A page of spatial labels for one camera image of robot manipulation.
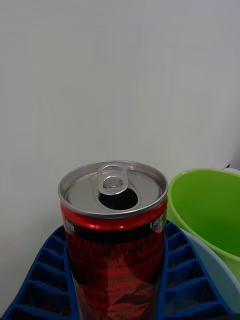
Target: aluminum can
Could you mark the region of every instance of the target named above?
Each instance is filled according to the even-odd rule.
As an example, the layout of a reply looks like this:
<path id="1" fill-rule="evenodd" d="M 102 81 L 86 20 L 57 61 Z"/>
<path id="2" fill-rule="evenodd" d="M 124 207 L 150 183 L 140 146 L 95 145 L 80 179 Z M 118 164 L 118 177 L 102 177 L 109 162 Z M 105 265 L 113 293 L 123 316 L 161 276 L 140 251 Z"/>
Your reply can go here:
<path id="1" fill-rule="evenodd" d="M 164 259 L 168 182 L 133 161 L 77 168 L 59 183 L 84 320 L 149 320 Z"/>

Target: blue plastic tray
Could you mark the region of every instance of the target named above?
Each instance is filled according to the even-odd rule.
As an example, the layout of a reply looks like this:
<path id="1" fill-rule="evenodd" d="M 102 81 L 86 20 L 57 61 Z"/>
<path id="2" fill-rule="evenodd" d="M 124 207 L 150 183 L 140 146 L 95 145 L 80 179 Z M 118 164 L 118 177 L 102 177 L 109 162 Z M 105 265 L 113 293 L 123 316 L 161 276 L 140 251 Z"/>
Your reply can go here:
<path id="1" fill-rule="evenodd" d="M 188 238 L 167 221 L 157 320 L 210 319 L 231 313 Z M 79 317 L 66 234 L 61 226 L 42 246 L 2 318 L 78 320 Z"/>

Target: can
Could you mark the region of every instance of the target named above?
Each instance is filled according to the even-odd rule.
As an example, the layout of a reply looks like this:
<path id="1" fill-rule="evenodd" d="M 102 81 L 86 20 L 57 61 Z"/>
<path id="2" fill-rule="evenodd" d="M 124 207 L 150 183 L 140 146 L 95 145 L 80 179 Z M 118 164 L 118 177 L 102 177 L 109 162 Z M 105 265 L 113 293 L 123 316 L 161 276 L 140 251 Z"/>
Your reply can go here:
<path id="1" fill-rule="evenodd" d="M 168 182 L 133 161 L 77 168 L 59 183 L 84 320 L 149 320 L 164 259 Z"/>

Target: green bucket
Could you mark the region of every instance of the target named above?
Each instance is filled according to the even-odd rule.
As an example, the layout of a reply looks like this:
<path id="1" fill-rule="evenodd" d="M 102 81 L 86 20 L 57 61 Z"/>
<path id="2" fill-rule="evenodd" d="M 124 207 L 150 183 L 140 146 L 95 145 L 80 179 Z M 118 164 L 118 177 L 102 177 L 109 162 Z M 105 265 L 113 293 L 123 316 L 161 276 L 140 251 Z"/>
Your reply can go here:
<path id="1" fill-rule="evenodd" d="M 240 175 L 213 169 L 177 175 L 167 218 L 215 251 L 240 282 Z"/>

